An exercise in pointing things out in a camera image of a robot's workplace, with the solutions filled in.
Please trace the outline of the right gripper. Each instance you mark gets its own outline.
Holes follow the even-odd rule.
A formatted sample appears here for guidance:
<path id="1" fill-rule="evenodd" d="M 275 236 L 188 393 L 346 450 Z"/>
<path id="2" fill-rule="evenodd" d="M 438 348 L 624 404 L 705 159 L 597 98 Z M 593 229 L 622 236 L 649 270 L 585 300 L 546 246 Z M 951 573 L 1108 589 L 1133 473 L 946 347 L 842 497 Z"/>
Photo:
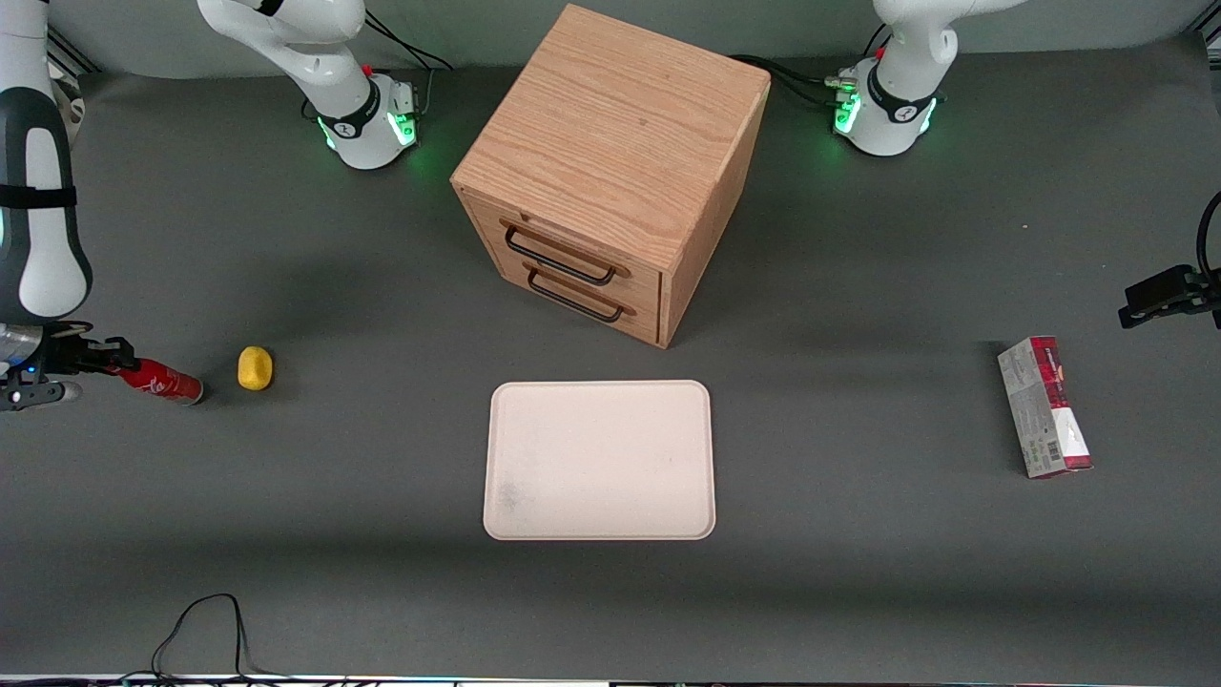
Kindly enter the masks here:
<path id="1" fill-rule="evenodd" d="M 89 343 L 85 334 L 93 327 L 87 322 L 1 325 L 2 382 L 43 382 L 48 375 L 95 371 L 122 377 L 139 371 L 139 358 L 128 340 L 109 338 Z M 92 355 L 106 361 L 95 364 Z"/>

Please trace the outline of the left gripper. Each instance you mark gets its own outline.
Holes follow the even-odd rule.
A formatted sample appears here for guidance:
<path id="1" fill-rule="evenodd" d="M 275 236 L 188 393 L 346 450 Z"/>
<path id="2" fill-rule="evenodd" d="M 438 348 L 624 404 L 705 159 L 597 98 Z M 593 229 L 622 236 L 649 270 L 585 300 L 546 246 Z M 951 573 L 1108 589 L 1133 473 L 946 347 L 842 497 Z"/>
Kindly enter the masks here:
<path id="1" fill-rule="evenodd" d="M 1182 301 L 1190 301 L 1186 309 L 1187 316 L 1210 314 L 1212 325 L 1221 329 L 1219 268 L 1175 265 L 1127 287 L 1126 300 L 1127 305 L 1118 309 L 1122 329 L 1133 329 L 1155 321 L 1162 316 L 1164 308 L 1172 308 Z"/>

